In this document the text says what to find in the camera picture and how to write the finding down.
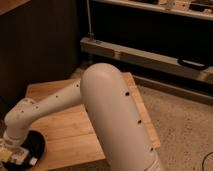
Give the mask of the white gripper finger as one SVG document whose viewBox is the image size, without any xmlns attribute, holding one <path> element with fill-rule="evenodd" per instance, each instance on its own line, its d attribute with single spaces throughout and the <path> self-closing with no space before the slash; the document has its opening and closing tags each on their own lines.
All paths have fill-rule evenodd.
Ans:
<svg viewBox="0 0 213 171">
<path fill-rule="evenodd" d="M 0 147 L 0 162 L 7 162 L 10 159 L 11 151 L 5 147 Z"/>
</svg>

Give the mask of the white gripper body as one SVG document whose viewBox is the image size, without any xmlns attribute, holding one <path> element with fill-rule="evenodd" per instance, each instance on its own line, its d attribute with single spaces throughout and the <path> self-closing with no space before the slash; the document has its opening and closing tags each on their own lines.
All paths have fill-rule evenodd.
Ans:
<svg viewBox="0 0 213 171">
<path fill-rule="evenodd" d="M 7 161 L 11 163 L 21 163 L 29 154 L 29 151 L 23 148 L 17 141 L 12 141 L 5 136 L 0 138 L 0 147 L 5 147 L 11 151 L 10 159 Z"/>
</svg>

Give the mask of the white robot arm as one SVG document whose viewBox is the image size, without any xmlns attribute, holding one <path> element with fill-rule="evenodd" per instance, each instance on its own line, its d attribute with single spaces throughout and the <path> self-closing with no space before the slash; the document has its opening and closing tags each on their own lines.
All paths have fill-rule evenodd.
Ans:
<svg viewBox="0 0 213 171">
<path fill-rule="evenodd" d="M 29 151 L 22 146 L 36 120 L 82 104 L 111 171 L 165 171 L 132 94 L 116 67 L 98 63 L 76 82 L 41 101 L 20 100 L 5 116 L 0 161 L 22 164 Z"/>
</svg>

